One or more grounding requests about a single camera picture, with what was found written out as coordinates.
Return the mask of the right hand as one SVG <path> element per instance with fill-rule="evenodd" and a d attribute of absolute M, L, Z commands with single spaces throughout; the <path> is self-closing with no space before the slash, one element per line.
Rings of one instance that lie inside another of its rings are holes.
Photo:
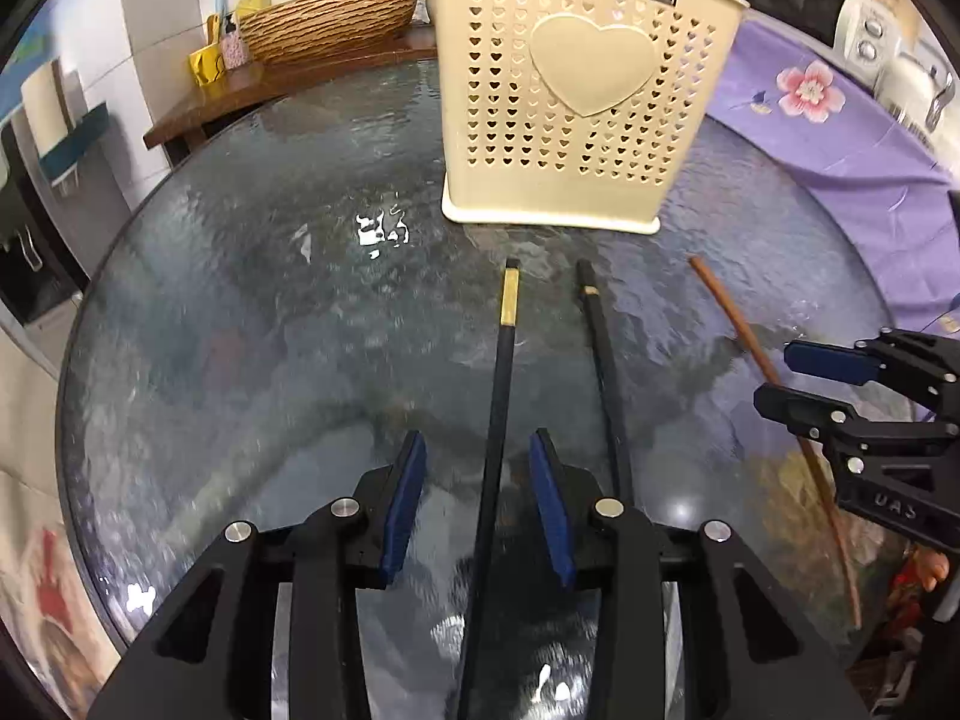
<path fill-rule="evenodd" d="M 949 558 L 929 546 L 911 546 L 907 559 L 896 573 L 889 594 L 889 608 L 913 603 L 921 592 L 932 592 L 949 577 Z"/>

